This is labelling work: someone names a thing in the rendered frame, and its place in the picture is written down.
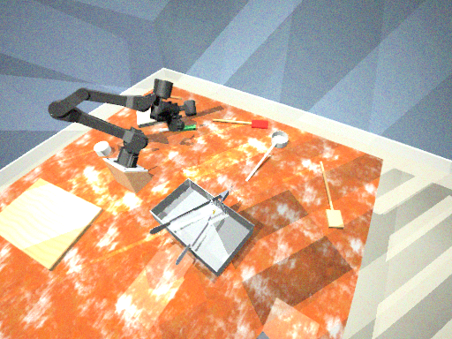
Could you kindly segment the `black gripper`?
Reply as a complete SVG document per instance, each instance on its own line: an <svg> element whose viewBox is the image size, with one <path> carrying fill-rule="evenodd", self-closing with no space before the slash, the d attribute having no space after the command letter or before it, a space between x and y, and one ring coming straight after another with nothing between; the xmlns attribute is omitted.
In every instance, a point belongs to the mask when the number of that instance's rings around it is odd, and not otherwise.
<svg viewBox="0 0 452 339"><path fill-rule="evenodd" d="M173 117L173 116L179 115L179 111L182 111L182 110L185 111L185 115L188 117L194 116L197 114L196 104L193 99L186 100L186 101L184 101L183 105L178 105L178 106L177 106L177 102L168 102L168 103L170 105L170 112L166 117ZM166 121L167 120L166 117L159 116L158 122Z"/></svg>

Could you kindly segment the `grey saucepan with white handle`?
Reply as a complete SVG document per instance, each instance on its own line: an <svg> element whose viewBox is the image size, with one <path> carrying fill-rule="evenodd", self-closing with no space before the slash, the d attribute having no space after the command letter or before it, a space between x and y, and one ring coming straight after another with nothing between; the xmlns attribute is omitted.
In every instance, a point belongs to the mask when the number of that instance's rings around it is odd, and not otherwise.
<svg viewBox="0 0 452 339"><path fill-rule="evenodd" d="M264 159L267 157L267 155L270 153L270 151L273 149L273 147L277 147L277 148L286 147L288 145L288 141L289 141L289 135L287 132L284 132L284 131L274 132L271 137L272 147L269 148L269 150L266 152L266 154L263 156L263 158L260 160L260 162L257 164L257 166L254 168L254 170L251 172L251 174L248 176L248 178L245 181L247 182L250 179L252 174L261 165L261 163L264 161Z"/></svg>

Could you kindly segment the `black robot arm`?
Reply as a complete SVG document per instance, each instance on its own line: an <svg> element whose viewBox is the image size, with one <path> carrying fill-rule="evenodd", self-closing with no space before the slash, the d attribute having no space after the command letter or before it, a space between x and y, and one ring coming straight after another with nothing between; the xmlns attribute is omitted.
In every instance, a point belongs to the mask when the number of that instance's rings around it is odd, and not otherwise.
<svg viewBox="0 0 452 339"><path fill-rule="evenodd" d="M62 100L52 102L49 105L48 112L56 120L83 124L99 132L104 132L122 139L124 141L124 147L121 147L117 160L113 162L126 169L137 168L139 152L141 149L146 148L149 143L146 134L141 129L136 129L133 126L130 129L121 128L87 114L76 108L76 106L83 101L91 101L124 106L140 113L146 113L150 110L150 118L158 121L159 116L166 117L170 113L169 103L163 102L162 99L167 101L171 98L173 86L174 83L170 81L154 79L153 93L145 96L110 94L83 87ZM180 119L182 115L166 118L170 132L182 131L185 128L184 121Z"/></svg>

